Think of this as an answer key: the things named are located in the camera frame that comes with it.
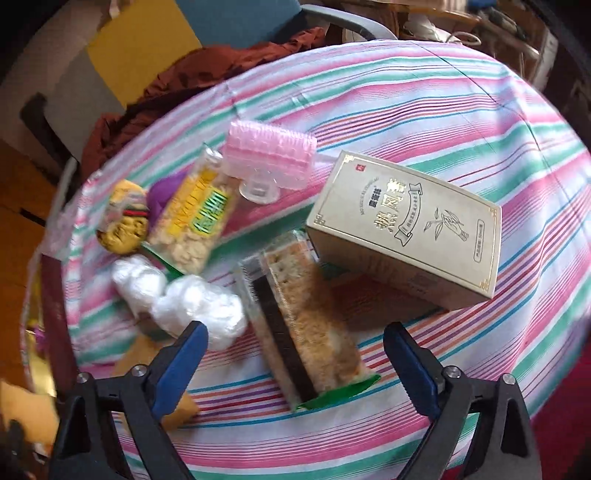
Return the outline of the white plastic bag bundle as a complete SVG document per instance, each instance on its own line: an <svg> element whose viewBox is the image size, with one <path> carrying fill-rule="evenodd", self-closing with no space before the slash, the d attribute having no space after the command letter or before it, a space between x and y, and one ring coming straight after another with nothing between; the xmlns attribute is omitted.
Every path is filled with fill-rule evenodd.
<svg viewBox="0 0 591 480"><path fill-rule="evenodd" d="M115 260L111 279L135 317L148 313L167 285L163 272L140 254Z"/></svg>

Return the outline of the yellow patterned cloth ball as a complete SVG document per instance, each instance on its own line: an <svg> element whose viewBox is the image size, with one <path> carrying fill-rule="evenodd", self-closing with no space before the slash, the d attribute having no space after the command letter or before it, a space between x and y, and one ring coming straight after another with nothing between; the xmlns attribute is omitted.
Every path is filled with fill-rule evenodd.
<svg viewBox="0 0 591 480"><path fill-rule="evenodd" d="M113 254L128 255L140 247L148 227L146 191L129 180L119 181L96 229L98 243Z"/></svg>

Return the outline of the yellow green snack packet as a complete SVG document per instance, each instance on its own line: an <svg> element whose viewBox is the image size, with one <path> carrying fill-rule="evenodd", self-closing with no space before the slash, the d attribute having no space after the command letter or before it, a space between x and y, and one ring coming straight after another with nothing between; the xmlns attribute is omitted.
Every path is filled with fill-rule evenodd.
<svg viewBox="0 0 591 480"><path fill-rule="evenodd" d="M238 200L239 180L221 153L204 146L142 243L142 252L181 275L198 275Z"/></svg>

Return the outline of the beige medicine box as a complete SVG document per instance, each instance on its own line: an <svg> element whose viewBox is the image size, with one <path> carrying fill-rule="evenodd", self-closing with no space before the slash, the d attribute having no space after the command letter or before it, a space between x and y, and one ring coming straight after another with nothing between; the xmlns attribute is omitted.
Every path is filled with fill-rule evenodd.
<svg viewBox="0 0 591 480"><path fill-rule="evenodd" d="M415 169L342 152L305 227L322 261L448 311L495 294L501 207Z"/></svg>

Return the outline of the sesame cracker packet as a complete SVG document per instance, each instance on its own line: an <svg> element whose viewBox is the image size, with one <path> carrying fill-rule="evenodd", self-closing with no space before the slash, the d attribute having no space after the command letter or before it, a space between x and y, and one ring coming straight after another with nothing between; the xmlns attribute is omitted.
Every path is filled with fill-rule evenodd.
<svg viewBox="0 0 591 480"><path fill-rule="evenodd" d="M291 410L338 404L381 379L363 361L303 231L242 260L235 288Z"/></svg>

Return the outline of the purple plastic bag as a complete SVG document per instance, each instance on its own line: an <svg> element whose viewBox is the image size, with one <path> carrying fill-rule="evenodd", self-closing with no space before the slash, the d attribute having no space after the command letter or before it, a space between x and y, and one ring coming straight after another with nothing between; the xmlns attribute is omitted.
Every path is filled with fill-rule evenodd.
<svg viewBox="0 0 591 480"><path fill-rule="evenodd" d="M148 190L146 204L149 210L148 222L152 228L160 217L169 200L178 190L186 177L186 171L180 171L155 182Z"/></svg>

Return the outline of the pink hair roller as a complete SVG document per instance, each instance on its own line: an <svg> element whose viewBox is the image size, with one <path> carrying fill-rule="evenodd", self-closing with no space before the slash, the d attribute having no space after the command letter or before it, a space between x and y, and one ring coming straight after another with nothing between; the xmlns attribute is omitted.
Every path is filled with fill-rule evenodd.
<svg viewBox="0 0 591 480"><path fill-rule="evenodd" d="M317 151L314 136L256 121L231 123L221 148L225 175L240 181L246 200L267 205L283 190L301 191L318 166L332 166L335 156Z"/></svg>

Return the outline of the red pillow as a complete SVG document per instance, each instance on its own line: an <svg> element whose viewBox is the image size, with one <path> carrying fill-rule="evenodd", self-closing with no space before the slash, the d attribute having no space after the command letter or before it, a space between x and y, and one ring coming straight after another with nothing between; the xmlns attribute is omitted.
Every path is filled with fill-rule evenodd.
<svg viewBox="0 0 591 480"><path fill-rule="evenodd" d="M543 479L591 479L590 341L534 420Z"/></svg>

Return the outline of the gold box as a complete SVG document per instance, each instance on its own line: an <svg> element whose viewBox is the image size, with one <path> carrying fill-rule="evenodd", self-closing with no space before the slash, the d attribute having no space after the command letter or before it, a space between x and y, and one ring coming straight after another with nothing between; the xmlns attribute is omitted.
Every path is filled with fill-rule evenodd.
<svg viewBox="0 0 591 480"><path fill-rule="evenodd" d="M29 264L29 280L21 314L21 357L29 389L63 399L78 368L65 310L61 261L37 253Z"/></svg>

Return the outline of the wooden wardrobe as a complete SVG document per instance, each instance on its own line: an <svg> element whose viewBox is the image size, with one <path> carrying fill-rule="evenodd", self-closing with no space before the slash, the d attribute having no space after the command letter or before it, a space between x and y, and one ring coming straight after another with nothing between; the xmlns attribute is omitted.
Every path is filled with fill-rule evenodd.
<svg viewBox="0 0 591 480"><path fill-rule="evenodd" d="M44 234L55 188L31 160L1 143L1 377L25 387L21 312L28 264Z"/></svg>

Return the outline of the striped bed sheet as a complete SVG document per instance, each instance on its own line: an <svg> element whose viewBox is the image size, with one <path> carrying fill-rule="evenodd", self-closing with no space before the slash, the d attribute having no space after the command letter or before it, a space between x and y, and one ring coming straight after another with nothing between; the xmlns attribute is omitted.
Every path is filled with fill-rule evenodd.
<svg viewBox="0 0 591 480"><path fill-rule="evenodd" d="M458 44L297 53L176 107L47 225L61 347L102 383L137 339L102 247L121 180L185 184L134 258L201 319L165 434L188 479L435 478L518 441L590 332L590 154L557 110Z"/></svg>

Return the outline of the rust red jacket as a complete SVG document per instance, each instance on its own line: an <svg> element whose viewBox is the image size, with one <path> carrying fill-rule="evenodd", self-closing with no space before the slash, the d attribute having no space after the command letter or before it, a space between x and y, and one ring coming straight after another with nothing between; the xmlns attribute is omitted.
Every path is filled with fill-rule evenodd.
<svg viewBox="0 0 591 480"><path fill-rule="evenodd" d="M154 122L193 96L257 66L325 46L325 30L301 30L287 42L263 42L238 49L211 46L193 50L159 73L122 114L104 113L83 149L81 178L87 180Z"/></svg>

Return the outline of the grey yellow blue chair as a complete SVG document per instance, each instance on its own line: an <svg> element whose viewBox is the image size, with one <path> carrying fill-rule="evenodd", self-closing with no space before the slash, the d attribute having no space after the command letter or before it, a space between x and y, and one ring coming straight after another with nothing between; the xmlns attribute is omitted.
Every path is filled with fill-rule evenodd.
<svg viewBox="0 0 591 480"><path fill-rule="evenodd" d="M41 29L1 84L1 138L50 175L80 163L99 117L122 114L162 71L193 50L284 43L334 28L385 38L379 23L300 1L70 1Z"/></svg>

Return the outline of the wooden desk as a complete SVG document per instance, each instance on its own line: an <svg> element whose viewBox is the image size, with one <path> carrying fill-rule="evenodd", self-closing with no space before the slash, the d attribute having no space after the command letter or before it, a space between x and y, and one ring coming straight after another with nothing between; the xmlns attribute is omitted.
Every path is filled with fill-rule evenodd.
<svg viewBox="0 0 591 480"><path fill-rule="evenodd" d="M506 64L542 91L559 43L524 1L326 1L407 40L460 43Z"/></svg>

